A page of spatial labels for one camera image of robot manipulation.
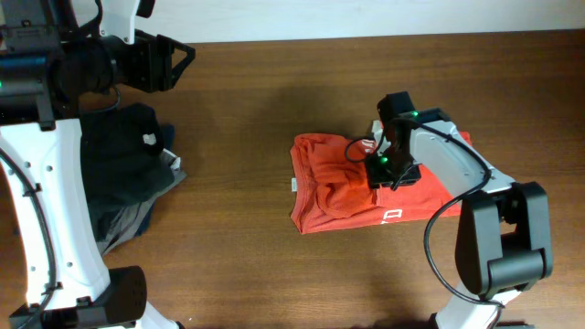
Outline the red orange t-shirt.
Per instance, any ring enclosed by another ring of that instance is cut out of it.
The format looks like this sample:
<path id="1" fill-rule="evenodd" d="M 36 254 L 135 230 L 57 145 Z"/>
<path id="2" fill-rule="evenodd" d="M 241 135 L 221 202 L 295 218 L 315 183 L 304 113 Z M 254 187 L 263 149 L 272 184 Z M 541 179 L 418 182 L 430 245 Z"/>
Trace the red orange t-shirt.
<path id="1" fill-rule="evenodd" d="M 372 189 L 363 164 L 347 161 L 350 141 L 341 135 L 304 133 L 290 154 L 296 199 L 291 220 L 300 233 L 362 228 L 430 218 L 452 199 L 425 166 L 421 179 L 393 191 Z"/>

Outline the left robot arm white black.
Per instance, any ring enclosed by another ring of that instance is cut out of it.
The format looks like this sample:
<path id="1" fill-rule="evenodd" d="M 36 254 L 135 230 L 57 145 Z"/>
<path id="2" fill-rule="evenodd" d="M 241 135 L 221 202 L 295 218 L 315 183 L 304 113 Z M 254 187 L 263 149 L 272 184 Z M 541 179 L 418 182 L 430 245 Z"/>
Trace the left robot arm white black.
<path id="1" fill-rule="evenodd" d="M 147 299 L 137 266 L 109 269 L 93 237 L 82 182 L 79 98 L 118 84 L 172 89 L 193 48 L 135 26 L 154 3 L 100 1 L 80 24 L 69 1 L 5 0 L 1 167 L 27 262 L 13 328 L 173 328 Z"/>

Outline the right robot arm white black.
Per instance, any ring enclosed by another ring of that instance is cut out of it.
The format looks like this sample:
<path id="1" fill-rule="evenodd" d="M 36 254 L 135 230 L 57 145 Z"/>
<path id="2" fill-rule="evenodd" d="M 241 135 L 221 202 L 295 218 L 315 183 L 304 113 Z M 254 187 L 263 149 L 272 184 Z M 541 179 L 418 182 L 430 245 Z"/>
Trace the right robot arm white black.
<path id="1" fill-rule="evenodd" d="M 447 305 L 431 315 L 437 329 L 501 328 L 507 303 L 553 271 L 548 196 L 536 182 L 518 183 L 485 160 L 441 109 L 415 109 L 406 91 L 391 93 L 377 105 L 381 130 L 366 159 L 372 188 L 398 190 L 420 181 L 426 167 L 452 200 L 429 219 L 423 235 L 431 255 L 431 230 L 449 208 L 460 206 L 454 259 L 460 284 L 451 286 Z"/>

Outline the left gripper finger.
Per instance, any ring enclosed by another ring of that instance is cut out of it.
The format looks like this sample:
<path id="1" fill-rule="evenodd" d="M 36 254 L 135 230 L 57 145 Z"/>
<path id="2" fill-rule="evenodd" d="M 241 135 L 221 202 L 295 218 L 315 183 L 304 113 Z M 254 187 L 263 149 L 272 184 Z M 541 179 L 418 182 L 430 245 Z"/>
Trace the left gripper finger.
<path id="1" fill-rule="evenodd" d="M 181 78 L 182 74 L 186 70 L 186 68 L 193 62 L 196 58 L 196 53 L 186 53 L 185 57 L 181 59 L 176 65 L 173 65 L 173 56 L 174 54 L 171 53 L 167 57 L 167 82 L 166 88 L 171 90 Z"/>
<path id="2" fill-rule="evenodd" d="M 186 53 L 185 60 L 187 62 L 193 61 L 196 57 L 196 50 L 194 48 L 170 37 L 158 35 L 157 42 L 159 53 L 166 57 L 170 57 L 176 50 L 180 50 Z"/>

